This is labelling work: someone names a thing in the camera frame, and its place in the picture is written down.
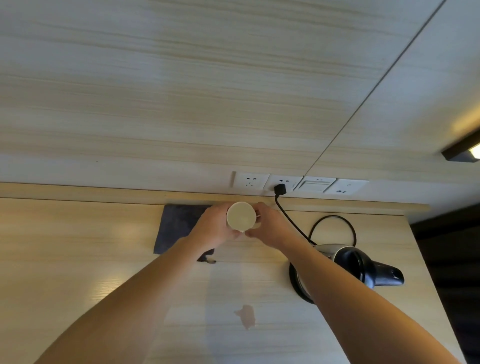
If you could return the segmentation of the person's right hand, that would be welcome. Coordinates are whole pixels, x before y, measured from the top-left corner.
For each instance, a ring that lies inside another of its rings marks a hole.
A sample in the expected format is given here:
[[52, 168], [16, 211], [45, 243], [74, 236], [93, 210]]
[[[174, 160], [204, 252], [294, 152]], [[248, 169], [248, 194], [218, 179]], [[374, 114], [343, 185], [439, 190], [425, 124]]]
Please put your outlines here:
[[260, 240], [265, 245], [282, 251], [299, 237], [292, 224], [281, 212], [267, 206], [267, 240]]

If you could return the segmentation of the person's left hand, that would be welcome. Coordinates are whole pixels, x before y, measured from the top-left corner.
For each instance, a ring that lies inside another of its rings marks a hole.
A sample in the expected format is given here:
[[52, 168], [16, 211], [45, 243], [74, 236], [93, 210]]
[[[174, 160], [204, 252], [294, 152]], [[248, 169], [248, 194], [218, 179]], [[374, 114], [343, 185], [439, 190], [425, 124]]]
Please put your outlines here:
[[206, 252], [225, 243], [221, 241], [221, 203], [207, 208], [187, 237], [192, 246]]

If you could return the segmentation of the white ceramic cup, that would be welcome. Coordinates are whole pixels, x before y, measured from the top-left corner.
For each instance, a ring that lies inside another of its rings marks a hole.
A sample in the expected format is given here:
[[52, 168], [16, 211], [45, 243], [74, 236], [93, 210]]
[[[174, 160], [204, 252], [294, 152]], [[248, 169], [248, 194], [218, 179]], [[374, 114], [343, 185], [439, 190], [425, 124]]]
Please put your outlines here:
[[232, 230], [245, 233], [260, 227], [260, 214], [250, 203], [236, 202], [226, 212], [226, 224]]

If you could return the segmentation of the person's left forearm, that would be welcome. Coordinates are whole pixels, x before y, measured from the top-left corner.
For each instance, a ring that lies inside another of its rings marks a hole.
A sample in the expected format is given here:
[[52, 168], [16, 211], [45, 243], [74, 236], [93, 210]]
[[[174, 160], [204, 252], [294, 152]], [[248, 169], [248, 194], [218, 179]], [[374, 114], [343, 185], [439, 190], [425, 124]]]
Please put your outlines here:
[[172, 294], [211, 244], [181, 238], [74, 321], [34, 364], [142, 364]]

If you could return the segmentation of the person's right forearm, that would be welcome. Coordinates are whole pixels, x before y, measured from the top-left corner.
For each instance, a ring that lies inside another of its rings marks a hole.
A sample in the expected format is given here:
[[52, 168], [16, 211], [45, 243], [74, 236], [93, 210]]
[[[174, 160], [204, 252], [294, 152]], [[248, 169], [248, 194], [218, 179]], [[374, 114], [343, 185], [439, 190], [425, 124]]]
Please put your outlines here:
[[296, 268], [350, 364], [460, 364], [417, 322], [297, 234], [277, 248]]

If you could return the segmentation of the dark grey cloth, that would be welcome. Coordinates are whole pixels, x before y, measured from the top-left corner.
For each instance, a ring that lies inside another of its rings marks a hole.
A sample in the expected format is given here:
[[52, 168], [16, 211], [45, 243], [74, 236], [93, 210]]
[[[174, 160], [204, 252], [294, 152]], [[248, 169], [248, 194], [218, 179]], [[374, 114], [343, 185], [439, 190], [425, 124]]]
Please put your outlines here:
[[167, 252], [177, 240], [188, 236], [209, 207], [210, 205], [164, 205], [153, 253], [161, 255]]

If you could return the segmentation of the black kettle base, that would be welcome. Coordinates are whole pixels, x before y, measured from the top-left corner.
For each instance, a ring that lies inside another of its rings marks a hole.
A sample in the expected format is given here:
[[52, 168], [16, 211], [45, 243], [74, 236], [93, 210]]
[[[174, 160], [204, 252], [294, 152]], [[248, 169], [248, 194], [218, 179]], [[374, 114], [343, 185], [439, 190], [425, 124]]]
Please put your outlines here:
[[288, 268], [288, 274], [289, 274], [289, 280], [292, 285], [292, 288], [294, 289], [295, 293], [304, 301], [314, 305], [315, 302], [311, 299], [309, 293], [307, 290], [303, 287], [301, 283], [301, 279], [298, 275], [298, 272], [295, 268], [295, 266], [292, 263], [289, 263], [289, 268]]

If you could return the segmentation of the steel electric kettle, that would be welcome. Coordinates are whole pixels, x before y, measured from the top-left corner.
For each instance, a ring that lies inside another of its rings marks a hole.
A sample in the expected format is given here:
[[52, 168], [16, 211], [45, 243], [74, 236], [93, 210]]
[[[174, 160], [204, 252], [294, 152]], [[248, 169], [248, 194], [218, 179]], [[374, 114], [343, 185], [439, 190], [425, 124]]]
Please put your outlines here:
[[354, 246], [323, 244], [315, 245], [313, 248], [371, 289], [383, 286], [402, 286], [405, 283], [400, 269], [376, 262]]

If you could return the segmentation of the under-shelf light fixture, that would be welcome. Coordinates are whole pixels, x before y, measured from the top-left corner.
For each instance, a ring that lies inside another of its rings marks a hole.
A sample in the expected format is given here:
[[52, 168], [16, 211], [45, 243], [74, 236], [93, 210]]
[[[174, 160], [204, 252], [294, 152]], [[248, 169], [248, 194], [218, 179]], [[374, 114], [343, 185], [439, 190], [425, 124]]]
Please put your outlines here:
[[475, 163], [480, 161], [480, 128], [441, 151], [447, 161]]

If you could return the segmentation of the white wall socket with plug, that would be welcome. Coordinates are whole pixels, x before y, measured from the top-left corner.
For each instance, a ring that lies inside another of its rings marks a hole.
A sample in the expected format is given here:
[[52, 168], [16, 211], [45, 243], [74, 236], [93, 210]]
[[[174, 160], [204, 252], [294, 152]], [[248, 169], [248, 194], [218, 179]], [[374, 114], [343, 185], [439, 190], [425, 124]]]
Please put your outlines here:
[[264, 185], [263, 191], [273, 193], [275, 186], [284, 184], [286, 192], [289, 193], [297, 187], [297, 185], [301, 182], [302, 179], [302, 175], [290, 176], [270, 174], [266, 181], [266, 184]]

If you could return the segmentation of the white wall switch panel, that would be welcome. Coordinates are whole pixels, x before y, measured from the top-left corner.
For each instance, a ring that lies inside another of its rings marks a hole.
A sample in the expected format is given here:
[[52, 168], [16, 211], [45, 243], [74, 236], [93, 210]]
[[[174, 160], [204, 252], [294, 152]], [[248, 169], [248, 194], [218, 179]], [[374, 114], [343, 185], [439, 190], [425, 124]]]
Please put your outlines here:
[[295, 187], [295, 192], [323, 193], [337, 178], [304, 176]]

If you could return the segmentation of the white wall usb socket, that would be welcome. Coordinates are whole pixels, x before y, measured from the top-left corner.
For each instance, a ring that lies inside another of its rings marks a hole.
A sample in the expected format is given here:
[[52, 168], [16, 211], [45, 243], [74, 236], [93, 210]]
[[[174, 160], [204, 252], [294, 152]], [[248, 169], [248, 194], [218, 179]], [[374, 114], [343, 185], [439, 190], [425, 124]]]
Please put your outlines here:
[[368, 185], [369, 182], [369, 180], [362, 179], [337, 179], [323, 193], [335, 196], [352, 196]]

